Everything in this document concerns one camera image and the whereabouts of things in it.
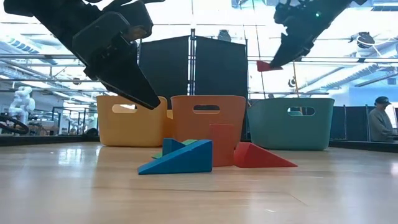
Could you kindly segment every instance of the red object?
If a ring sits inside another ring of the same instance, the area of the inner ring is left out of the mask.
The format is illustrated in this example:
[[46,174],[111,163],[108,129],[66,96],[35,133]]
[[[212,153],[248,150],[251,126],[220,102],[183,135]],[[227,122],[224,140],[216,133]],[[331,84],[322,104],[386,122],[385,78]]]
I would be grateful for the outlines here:
[[257,61],[257,71],[258,72],[268,72],[273,70],[282,70],[282,68],[271,68],[270,64],[263,61]]
[[250,142],[239,142],[234,164],[240,168],[297,167],[296,164]]
[[213,141],[213,167],[233,166],[234,126],[231,124],[211,124],[210,139]]

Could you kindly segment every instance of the baseball cap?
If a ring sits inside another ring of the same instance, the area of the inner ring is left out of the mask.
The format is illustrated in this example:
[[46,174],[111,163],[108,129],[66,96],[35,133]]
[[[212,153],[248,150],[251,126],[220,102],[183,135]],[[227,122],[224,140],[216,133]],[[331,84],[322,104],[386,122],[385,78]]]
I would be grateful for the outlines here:
[[384,104],[384,105],[390,105],[390,104],[391,104],[390,101],[388,100],[388,97],[386,97],[386,96],[380,96],[380,97],[378,97],[378,98],[375,100],[375,102],[376,102],[377,104]]

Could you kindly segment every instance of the blue triangular block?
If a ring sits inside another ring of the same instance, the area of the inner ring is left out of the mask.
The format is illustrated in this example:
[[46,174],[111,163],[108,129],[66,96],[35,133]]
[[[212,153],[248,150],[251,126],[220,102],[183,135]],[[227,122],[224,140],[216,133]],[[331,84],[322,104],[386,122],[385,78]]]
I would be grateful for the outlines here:
[[174,140],[174,139],[163,139],[162,156],[165,156],[171,152],[179,150],[185,147],[184,144]]
[[211,172],[213,143],[200,140],[138,167],[138,174],[181,174]]

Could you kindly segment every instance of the bin handle hole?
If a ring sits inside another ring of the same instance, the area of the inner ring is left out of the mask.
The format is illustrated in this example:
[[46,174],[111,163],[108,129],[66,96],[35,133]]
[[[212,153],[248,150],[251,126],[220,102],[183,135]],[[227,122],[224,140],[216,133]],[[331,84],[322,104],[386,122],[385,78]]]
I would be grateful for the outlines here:
[[315,108],[310,106],[291,106],[287,108],[287,114],[289,116],[313,116]]
[[113,105],[113,113],[137,113],[136,105]]
[[195,105],[193,112],[195,114],[219,114],[220,107],[217,105]]

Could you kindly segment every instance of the teal storage bin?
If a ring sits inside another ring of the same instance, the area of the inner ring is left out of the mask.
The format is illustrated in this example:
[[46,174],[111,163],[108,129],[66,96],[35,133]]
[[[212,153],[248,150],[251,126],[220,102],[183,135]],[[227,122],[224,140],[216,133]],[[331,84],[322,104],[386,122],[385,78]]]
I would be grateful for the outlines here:
[[334,103],[329,98],[257,101],[248,109],[251,141],[266,149],[325,150],[329,146]]

